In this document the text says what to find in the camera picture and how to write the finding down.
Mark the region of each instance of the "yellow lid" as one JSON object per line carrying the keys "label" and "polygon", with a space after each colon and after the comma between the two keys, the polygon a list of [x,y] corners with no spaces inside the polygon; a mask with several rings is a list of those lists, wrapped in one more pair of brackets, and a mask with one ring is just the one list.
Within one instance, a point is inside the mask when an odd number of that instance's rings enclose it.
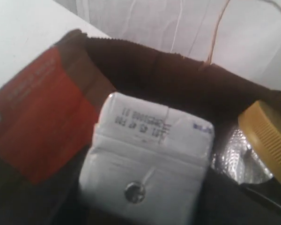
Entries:
{"label": "yellow lid", "polygon": [[238,117],[238,124],[259,158],[281,183],[281,115],[256,101]]}

